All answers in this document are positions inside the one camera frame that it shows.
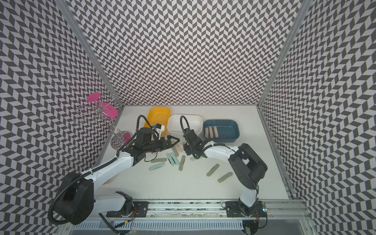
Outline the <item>pink knife vertical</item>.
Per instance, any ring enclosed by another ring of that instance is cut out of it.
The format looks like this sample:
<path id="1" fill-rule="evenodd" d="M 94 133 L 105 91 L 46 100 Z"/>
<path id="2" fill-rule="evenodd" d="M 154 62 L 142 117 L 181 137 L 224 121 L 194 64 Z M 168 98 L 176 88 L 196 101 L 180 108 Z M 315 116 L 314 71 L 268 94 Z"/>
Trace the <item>pink knife vertical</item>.
<path id="1" fill-rule="evenodd" d="M 209 129 L 209 136 L 211 139 L 213 139 L 214 138 L 213 128 L 209 127 L 208 129 Z"/>

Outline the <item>pink knife diagonal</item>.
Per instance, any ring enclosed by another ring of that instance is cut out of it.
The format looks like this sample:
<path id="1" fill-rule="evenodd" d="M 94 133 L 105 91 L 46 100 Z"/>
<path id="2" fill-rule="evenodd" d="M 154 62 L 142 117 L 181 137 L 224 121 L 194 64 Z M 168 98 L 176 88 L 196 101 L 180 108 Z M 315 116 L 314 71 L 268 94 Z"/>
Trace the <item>pink knife diagonal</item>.
<path id="1" fill-rule="evenodd" d="M 214 136 L 215 136 L 215 138 L 216 138 L 216 139 L 219 138 L 219 133 L 218 133 L 218 129 L 217 129 L 217 127 L 214 126 L 214 127 L 213 127 L 213 130 L 214 130 Z"/>

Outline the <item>dark teal storage box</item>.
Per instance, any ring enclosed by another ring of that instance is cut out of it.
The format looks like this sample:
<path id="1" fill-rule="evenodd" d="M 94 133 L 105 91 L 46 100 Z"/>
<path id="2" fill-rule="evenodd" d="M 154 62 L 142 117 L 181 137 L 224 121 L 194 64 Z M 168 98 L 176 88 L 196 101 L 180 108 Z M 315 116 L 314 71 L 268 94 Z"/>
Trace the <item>dark teal storage box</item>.
<path id="1" fill-rule="evenodd" d="M 232 119 L 209 119 L 203 122 L 203 131 L 205 136 L 205 128 L 216 126 L 219 133 L 219 138 L 208 140 L 217 142 L 217 143 L 233 143 L 240 137 L 239 126 L 236 121 Z"/>

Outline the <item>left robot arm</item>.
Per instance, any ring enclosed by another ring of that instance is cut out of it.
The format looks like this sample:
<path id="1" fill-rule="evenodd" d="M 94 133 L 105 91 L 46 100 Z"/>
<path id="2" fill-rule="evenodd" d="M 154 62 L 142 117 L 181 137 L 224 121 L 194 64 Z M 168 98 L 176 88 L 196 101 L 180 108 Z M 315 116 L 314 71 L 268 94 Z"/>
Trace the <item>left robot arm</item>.
<path id="1" fill-rule="evenodd" d="M 143 127 L 118 149 L 111 160 L 85 172 L 66 175 L 48 210 L 50 223 L 77 225 L 92 214 L 111 211 L 130 215 L 134 205 L 133 198 L 128 194 L 117 191 L 99 195 L 95 192 L 120 172 L 135 166 L 147 153 L 170 149 L 180 141 L 170 135 L 153 140 L 156 134 L 155 129 Z"/>

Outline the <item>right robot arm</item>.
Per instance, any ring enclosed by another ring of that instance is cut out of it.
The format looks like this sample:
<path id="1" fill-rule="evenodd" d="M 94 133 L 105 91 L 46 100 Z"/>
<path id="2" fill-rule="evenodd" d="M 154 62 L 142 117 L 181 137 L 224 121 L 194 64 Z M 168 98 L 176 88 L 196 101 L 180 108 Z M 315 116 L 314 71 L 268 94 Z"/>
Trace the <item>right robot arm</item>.
<path id="1" fill-rule="evenodd" d="M 196 159 L 217 159 L 230 164 L 233 172 L 243 185 L 238 201 L 243 216 L 249 217 L 256 213 L 259 182 L 268 170 L 266 163 L 248 144 L 227 146 L 198 137 L 194 130 L 185 128 L 183 137 L 186 143 L 184 151 Z"/>

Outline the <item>white storage box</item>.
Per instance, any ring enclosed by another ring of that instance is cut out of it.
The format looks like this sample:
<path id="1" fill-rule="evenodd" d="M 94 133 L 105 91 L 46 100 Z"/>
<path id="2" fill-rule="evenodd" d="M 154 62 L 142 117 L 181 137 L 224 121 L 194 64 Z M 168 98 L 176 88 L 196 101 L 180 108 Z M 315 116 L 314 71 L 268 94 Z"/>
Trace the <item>white storage box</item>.
<path id="1" fill-rule="evenodd" d="M 168 124 L 167 124 L 167 133 L 169 135 L 172 135 L 172 136 L 183 135 L 181 125 L 180 125 L 180 119 L 182 115 L 183 114 L 175 114 L 169 118 Z M 185 129 L 189 127 L 190 130 L 193 130 L 195 134 L 199 136 L 203 130 L 203 119 L 198 115 L 184 114 L 183 116 L 187 119 L 187 121 L 185 121 L 185 119 L 183 118 L 183 121 L 182 121 L 183 127 Z"/>

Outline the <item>yellow storage box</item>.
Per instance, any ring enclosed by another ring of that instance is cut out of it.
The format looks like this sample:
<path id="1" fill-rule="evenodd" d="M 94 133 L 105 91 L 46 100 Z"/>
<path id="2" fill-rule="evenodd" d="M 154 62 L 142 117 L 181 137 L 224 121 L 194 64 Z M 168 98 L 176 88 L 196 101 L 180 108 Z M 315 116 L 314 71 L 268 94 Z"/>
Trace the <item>yellow storage box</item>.
<path id="1" fill-rule="evenodd" d="M 161 124 L 164 126 L 162 136 L 167 133 L 167 125 L 170 118 L 171 110 L 168 107 L 153 107 L 150 109 L 147 120 L 151 125 Z"/>

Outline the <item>olive knife under pink pair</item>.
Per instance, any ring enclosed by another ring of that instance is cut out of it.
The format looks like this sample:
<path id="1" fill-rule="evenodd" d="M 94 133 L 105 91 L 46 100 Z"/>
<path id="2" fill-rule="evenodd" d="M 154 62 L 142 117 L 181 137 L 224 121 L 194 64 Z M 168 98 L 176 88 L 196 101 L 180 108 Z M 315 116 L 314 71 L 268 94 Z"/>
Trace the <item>olive knife under pink pair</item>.
<path id="1" fill-rule="evenodd" d="M 172 147 L 171 149 L 172 149 L 174 155 L 175 155 L 176 157 L 178 157 L 178 156 L 179 156 L 179 152 L 178 152 L 178 150 L 176 149 L 176 147 Z"/>

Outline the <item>mint knife centre left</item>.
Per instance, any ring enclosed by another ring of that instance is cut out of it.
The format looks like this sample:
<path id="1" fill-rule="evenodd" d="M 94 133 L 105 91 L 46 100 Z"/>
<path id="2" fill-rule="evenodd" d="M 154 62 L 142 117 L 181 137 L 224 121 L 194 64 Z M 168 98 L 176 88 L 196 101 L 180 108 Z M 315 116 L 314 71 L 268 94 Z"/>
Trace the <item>mint knife centre left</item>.
<path id="1" fill-rule="evenodd" d="M 174 166 L 175 165 L 175 161 L 173 160 L 173 158 L 171 157 L 171 155 L 169 153 L 167 153 L 166 156 L 167 156 L 167 159 L 170 162 L 170 164 L 172 166 Z"/>

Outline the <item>mint knife centre right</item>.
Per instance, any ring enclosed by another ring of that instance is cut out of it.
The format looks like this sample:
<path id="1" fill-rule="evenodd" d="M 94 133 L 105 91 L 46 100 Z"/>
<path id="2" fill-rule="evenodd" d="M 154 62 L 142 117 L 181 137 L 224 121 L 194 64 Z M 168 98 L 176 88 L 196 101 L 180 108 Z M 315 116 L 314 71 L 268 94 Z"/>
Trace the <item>mint knife centre right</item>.
<path id="1" fill-rule="evenodd" d="M 180 164 L 179 160 L 177 159 L 177 157 L 175 156 L 174 153 L 170 153 L 170 156 L 171 156 L 171 158 L 172 158 L 172 160 L 173 160 L 173 162 L 174 162 L 175 165 L 179 165 Z"/>

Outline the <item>olive knife left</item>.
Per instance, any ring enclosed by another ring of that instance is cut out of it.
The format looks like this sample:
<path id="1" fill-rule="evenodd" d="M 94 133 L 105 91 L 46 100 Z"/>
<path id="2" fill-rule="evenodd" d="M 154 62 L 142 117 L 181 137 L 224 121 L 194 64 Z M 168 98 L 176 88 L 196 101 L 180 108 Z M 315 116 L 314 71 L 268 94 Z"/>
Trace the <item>olive knife left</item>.
<path id="1" fill-rule="evenodd" d="M 156 159 L 151 160 L 150 162 L 151 163 L 162 163 L 162 162 L 166 162 L 166 161 L 167 161 L 167 158 L 156 158 Z"/>

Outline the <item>olive knife centre vertical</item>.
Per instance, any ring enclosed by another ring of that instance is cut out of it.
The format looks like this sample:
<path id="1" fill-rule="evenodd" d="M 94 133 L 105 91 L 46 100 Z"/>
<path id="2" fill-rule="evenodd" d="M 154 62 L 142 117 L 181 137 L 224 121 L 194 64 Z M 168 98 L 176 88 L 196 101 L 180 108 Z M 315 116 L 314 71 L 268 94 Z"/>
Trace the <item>olive knife centre vertical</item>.
<path id="1" fill-rule="evenodd" d="M 186 160 L 186 156 L 183 155 L 179 163 L 179 171 L 183 171 L 185 160 Z"/>

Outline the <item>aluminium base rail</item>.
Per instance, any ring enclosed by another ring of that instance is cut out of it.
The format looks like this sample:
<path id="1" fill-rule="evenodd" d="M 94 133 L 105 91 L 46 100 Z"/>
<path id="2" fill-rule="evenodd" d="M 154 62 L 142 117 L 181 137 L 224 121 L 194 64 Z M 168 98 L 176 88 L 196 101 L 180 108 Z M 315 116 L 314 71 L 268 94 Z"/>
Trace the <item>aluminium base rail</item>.
<path id="1" fill-rule="evenodd" d="M 137 219 L 310 219 L 305 202 L 297 199 L 260 199 L 245 216 L 237 200 L 134 200 Z"/>

